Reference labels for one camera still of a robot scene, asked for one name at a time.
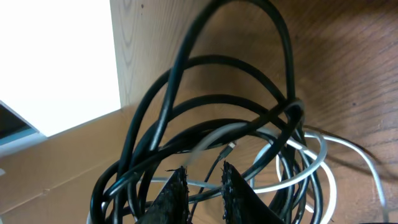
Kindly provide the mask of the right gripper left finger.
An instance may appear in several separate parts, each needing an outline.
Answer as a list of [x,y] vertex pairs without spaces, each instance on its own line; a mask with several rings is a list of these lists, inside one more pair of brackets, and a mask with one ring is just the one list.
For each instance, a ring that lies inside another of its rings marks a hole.
[[140,224],[186,224],[189,216],[187,174],[183,166],[174,170]]

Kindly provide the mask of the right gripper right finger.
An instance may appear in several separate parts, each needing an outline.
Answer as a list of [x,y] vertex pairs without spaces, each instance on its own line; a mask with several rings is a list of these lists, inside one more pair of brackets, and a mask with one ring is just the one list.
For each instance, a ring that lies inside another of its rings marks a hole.
[[226,224],[284,224],[256,195],[236,168],[224,161],[221,194]]

